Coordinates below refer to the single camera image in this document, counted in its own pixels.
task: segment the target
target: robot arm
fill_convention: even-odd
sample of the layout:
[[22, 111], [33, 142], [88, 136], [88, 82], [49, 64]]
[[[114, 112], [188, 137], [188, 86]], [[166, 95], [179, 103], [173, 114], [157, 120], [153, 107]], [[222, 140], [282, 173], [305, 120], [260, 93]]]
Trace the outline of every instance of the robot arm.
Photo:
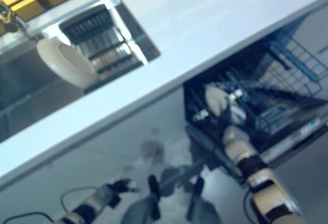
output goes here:
[[115, 208], [120, 202], [119, 193], [128, 192], [129, 180], [123, 179], [113, 185], [104, 185], [88, 197], [72, 212], [67, 213], [54, 224], [91, 224], [104, 207]]
[[262, 161], [245, 132], [234, 125], [227, 127], [223, 144], [251, 189], [251, 205], [261, 224], [305, 223], [297, 201]]

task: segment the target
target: stainless steel sink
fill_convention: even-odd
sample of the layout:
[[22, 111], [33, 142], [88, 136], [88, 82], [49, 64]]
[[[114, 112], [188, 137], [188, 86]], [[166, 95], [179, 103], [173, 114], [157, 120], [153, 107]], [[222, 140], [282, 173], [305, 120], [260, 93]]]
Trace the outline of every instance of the stainless steel sink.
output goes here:
[[[114, 30], [119, 32], [123, 38], [122, 42], [131, 50], [131, 59], [136, 64], [124, 68], [124, 65], [117, 61], [103, 68], [104, 71], [97, 66], [97, 55], [90, 57], [86, 52], [80, 51], [89, 57], [101, 76], [99, 83], [88, 90], [82, 90], [63, 81], [44, 64], [36, 51], [36, 42], [30, 40], [6, 52], [0, 56], [0, 142], [85, 93], [123, 76], [136, 67], [144, 66], [159, 56], [157, 48], [121, 0], [100, 0], [77, 15], [69, 15], [50, 25], [37, 39], [57, 37], [78, 50], [78, 45], [69, 40], [59, 29], [59, 25], [69, 21], [72, 16], [78, 17], [99, 5], [105, 5]], [[117, 66], [120, 66], [120, 71], [114, 73], [112, 69], [118, 69]]]

